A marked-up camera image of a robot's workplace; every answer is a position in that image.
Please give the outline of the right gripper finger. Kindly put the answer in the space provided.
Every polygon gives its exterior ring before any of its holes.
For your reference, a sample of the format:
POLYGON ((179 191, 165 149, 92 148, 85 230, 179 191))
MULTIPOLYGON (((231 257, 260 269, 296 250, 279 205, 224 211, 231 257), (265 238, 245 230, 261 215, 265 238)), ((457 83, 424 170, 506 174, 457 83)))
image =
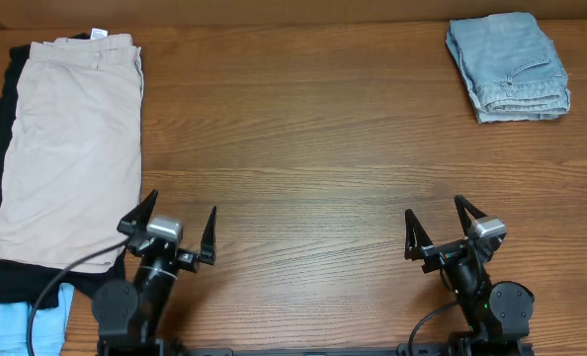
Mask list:
POLYGON ((412 261, 425 259, 426 250, 434 247, 432 240, 412 210, 405 211, 406 241, 404 258, 412 261))
POLYGON ((463 195, 455 195, 454 202, 461 221, 461 227, 464 235, 467 235, 473 220, 485 218, 486 214, 474 206, 463 195))

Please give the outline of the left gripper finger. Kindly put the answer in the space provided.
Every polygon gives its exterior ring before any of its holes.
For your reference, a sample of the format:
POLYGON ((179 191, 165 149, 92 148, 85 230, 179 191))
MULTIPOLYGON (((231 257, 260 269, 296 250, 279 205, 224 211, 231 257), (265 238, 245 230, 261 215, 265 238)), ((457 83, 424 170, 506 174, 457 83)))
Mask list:
POLYGON ((145 230, 150 221, 158 191, 152 190, 135 208, 123 216, 118 224, 118 232, 138 232, 145 230))
POLYGON ((215 224, 216 206, 213 206, 201 240, 200 261, 208 265, 213 265, 216 259, 215 224))

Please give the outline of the light blue denim shorts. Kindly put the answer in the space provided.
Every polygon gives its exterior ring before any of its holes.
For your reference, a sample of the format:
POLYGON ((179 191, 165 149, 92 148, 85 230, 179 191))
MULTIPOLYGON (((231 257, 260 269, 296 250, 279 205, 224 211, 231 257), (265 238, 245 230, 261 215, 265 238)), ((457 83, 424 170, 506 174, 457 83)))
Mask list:
POLYGON ((480 124, 554 120, 569 112, 568 74, 532 14, 451 20, 446 45, 480 124))

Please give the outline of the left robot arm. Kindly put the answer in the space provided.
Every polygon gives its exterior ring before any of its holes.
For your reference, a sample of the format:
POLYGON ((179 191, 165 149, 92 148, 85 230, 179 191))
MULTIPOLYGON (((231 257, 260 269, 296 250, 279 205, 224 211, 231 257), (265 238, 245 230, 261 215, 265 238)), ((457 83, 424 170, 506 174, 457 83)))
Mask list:
POLYGON ((118 232, 127 237, 126 250, 140 259, 133 280, 112 280, 92 300, 98 322, 99 355, 181 356, 189 351, 182 342, 157 336, 157 328, 181 271, 196 273, 216 259, 216 209, 210 216, 197 252, 180 246, 181 222, 154 216, 158 192, 151 193, 123 216, 118 232))

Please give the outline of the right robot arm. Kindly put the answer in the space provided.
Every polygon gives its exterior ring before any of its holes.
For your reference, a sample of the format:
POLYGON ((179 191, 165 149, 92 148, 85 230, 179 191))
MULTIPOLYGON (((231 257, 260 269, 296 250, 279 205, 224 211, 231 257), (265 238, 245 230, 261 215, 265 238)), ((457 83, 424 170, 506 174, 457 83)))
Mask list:
POLYGON ((404 258, 421 260, 425 274, 437 272, 455 299, 418 321, 400 349, 409 355, 422 351, 448 356, 532 355, 533 346, 522 340, 530 333, 534 294, 517 282, 493 283, 485 268, 505 239, 505 224, 462 195, 456 195, 454 202, 463 238, 442 245, 432 241, 412 210, 405 211, 404 258), (445 343, 415 342, 426 322, 454 307, 461 309, 467 331, 451 333, 445 343))

